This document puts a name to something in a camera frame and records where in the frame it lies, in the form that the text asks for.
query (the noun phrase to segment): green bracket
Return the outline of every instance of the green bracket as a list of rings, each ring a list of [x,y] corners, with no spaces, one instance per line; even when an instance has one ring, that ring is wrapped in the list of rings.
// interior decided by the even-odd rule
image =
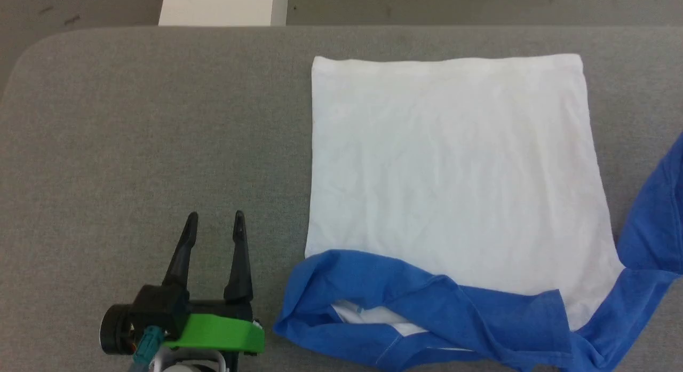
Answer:
[[[177,341],[164,341],[168,348],[200,348],[228,352],[263,353],[266,335],[250,321],[193,313]]]

